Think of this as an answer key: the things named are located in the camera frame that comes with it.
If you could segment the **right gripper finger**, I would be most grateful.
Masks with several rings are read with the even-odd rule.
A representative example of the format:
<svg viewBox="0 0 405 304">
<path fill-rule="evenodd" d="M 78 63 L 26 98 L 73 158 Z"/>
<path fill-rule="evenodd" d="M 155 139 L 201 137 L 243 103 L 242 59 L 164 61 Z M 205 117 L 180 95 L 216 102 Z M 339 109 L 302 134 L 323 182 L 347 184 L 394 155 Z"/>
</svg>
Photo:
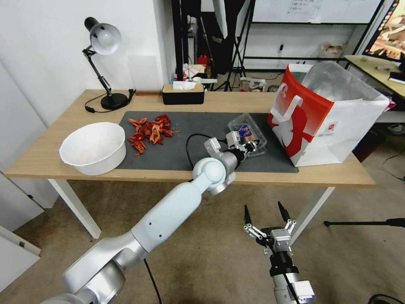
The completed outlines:
<svg viewBox="0 0 405 304">
<path fill-rule="evenodd" d="M 248 206 L 245 204 L 244 205 L 244 226 L 243 226 L 244 231 L 246 234 L 254 239 L 256 243 L 258 243 L 261 246 L 267 246 L 268 245 L 268 235 L 264 231 L 263 228 L 259 229 L 256 226 L 252 224 L 251 216 L 248 210 Z"/>
<path fill-rule="evenodd" d="M 278 208 L 282 216 L 282 219 L 285 222 L 284 229 L 288 232 L 289 235 L 292 235 L 292 232 L 297 224 L 296 220 L 291 219 L 288 211 L 284 208 L 284 206 L 280 201 L 278 201 Z"/>
</svg>

